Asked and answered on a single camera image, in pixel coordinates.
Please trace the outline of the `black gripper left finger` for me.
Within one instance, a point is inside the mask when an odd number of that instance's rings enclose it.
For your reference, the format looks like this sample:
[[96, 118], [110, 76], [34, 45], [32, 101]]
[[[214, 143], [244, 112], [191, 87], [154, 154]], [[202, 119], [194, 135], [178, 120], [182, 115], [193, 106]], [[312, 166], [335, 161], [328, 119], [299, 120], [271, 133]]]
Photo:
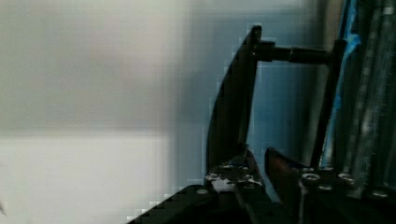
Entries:
[[217, 193], [234, 191], [237, 186], [264, 186], [258, 164], [250, 150], [211, 168], [205, 175], [205, 185]]

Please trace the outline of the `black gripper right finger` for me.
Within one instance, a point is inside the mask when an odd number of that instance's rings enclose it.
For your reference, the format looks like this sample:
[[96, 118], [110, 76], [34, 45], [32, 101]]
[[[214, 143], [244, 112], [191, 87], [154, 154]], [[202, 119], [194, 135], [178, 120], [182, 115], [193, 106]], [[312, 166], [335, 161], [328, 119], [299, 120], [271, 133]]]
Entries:
[[346, 197], [354, 186], [349, 175], [304, 166], [272, 147], [264, 158], [265, 173], [296, 224], [357, 224]]

